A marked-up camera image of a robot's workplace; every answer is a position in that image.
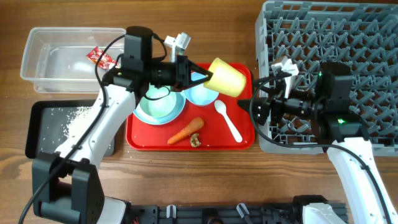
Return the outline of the rice and food leftovers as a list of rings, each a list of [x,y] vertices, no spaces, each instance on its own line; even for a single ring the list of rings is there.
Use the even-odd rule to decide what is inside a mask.
[[[78,134],[90,106],[45,108],[40,122],[39,152],[53,152],[70,136]]]

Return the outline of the light blue bowl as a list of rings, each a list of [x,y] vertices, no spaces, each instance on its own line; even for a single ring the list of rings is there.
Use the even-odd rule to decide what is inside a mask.
[[[217,91],[205,88],[203,83],[184,90],[183,94],[189,102],[197,106],[209,105],[219,96]]]

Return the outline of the pale green bowl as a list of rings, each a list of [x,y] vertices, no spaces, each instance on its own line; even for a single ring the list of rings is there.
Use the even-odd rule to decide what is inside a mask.
[[[176,93],[170,91],[168,87],[156,88],[150,85],[146,98],[141,99],[139,106],[145,114],[153,118],[161,118],[171,113],[176,103]]]

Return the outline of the yellow plastic cup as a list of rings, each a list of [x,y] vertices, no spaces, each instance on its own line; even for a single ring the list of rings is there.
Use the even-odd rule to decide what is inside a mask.
[[[213,73],[210,80],[204,83],[209,90],[236,98],[246,86],[246,77],[220,58],[214,59],[208,71]]]

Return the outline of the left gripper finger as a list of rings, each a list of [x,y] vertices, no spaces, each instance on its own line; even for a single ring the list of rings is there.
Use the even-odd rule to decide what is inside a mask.
[[[197,64],[195,64],[193,62],[189,62],[189,67],[190,67],[190,70],[192,72],[200,73],[200,74],[205,75],[205,76],[207,76],[209,78],[211,78],[213,76],[213,72],[210,72],[209,70],[204,69],[203,67],[201,67],[201,66],[199,66],[199,65],[197,65]]]
[[[190,81],[189,84],[188,84],[188,86],[186,86],[186,89],[193,88],[193,87],[195,87],[195,86],[197,86],[197,85],[200,85],[200,84],[202,84],[202,83],[205,83],[206,81],[207,81],[207,77],[201,78],[201,79],[195,80],[195,81]]]

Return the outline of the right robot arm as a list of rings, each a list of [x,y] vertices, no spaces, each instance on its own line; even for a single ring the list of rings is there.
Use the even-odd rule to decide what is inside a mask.
[[[314,95],[292,89],[289,81],[297,76],[298,70],[290,61],[275,63],[272,69],[273,77],[257,80],[257,90],[266,92],[266,97],[253,95],[238,101],[249,113],[256,132],[274,144],[259,128],[268,118],[280,121],[289,114],[309,119],[317,140],[309,147],[320,147],[327,153],[343,185],[354,221],[397,223],[397,212],[376,167],[364,119],[349,110],[353,77],[349,66],[323,62]]]

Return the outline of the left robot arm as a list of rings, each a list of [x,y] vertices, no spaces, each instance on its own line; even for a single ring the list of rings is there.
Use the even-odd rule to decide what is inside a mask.
[[[173,62],[153,57],[157,34],[149,28],[128,27],[121,38],[124,51],[97,78],[99,95],[82,129],[33,161],[33,195],[25,209],[38,217],[61,223],[138,223],[130,202],[104,195],[98,170],[110,142],[150,85],[182,91],[196,85],[193,72],[201,73],[204,82],[213,75],[184,55]]]

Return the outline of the red snack wrapper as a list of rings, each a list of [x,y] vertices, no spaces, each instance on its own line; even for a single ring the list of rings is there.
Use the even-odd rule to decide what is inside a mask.
[[[119,62],[117,62],[107,53],[104,53],[99,47],[95,47],[93,50],[91,50],[86,57],[94,64],[98,63],[98,67],[102,68],[103,70],[110,70],[113,67],[120,67]]]

